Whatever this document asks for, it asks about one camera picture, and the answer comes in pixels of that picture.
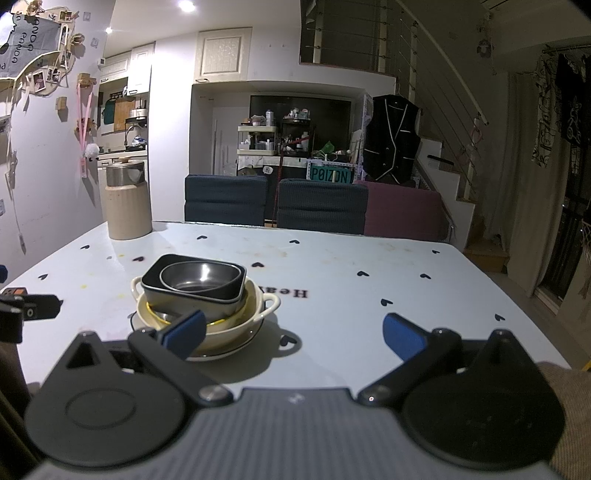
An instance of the white pom-pom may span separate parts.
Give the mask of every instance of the white pom-pom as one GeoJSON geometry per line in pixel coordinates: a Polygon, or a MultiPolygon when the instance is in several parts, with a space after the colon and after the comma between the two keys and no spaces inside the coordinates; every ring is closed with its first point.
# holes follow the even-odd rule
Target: white pom-pom
{"type": "Polygon", "coordinates": [[[96,158],[99,156],[100,153],[100,148],[96,143],[89,143],[86,146],[86,151],[84,153],[84,156],[86,158],[96,158]]]}

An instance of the stack of dishes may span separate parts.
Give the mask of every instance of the stack of dishes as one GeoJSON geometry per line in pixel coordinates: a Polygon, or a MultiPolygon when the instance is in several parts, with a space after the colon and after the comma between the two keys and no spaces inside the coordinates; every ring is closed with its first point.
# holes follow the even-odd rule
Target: stack of dishes
{"type": "Polygon", "coordinates": [[[204,313],[207,335],[192,360],[221,358],[244,348],[281,304],[276,295],[263,293],[240,265],[172,254],[133,279],[131,291],[137,301],[134,329],[159,330],[179,316],[204,313]],[[138,291],[140,283],[143,293],[138,291]],[[269,300],[272,305],[265,308],[269,300]]]}

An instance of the chair backrest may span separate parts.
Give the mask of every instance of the chair backrest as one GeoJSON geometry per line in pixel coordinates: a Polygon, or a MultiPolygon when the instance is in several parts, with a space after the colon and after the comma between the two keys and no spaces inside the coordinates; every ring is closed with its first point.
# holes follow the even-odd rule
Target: chair backrest
{"type": "Polygon", "coordinates": [[[449,225],[439,192],[373,181],[355,183],[369,190],[365,235],[428,242],[446,238],[449,225]]]}
{"type": "Polygon", "coordinates": [[[264,176],[189,175],[185,179],[185,221],[265,225],[264,176]]]}
{"type": "Polygon", "coordinates": [[[281,180],[277,226],[363,235],[367,201],[368,190],[363,185],[281,180]]]}

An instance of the blue chair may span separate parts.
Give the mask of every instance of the blue chair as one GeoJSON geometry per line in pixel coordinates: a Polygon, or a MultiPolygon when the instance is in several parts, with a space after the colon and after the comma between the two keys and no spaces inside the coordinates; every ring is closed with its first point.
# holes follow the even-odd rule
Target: blue chair
{"type": "Polygon", "coordinates": [[[266,177],[189,175],[185,221],[264,226],[266,198],[266,177]]]}
{"type": "Polygon", "coordinates": [[[279,182],[277,226],[363,235],[367,204],[364,185],[285,179],[279,182]]]}

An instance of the pink lanyard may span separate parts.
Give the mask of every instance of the pink lanyard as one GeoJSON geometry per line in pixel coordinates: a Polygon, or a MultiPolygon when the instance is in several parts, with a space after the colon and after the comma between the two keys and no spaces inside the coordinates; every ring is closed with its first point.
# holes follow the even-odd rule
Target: pink lanyard
{"type": "Polygon", "coordinates": [[[92,90],[90,90],[90,94],[88,96],[88,103],[86,104],[86,116],[82,117],[82,89],[80,88],[80,83],[78,83],[77,87],[77,100],[78,100],[78,113],[79,118],[76,119],[78,122],[78,132],[80,135],[80,149],[82,150],[82,155],[80,157],[80,176],[85,179],[88,175],[86,172],[86,130],[88,129],[88,122],[90,118],[90,104],[92,103],[92,90]]]}

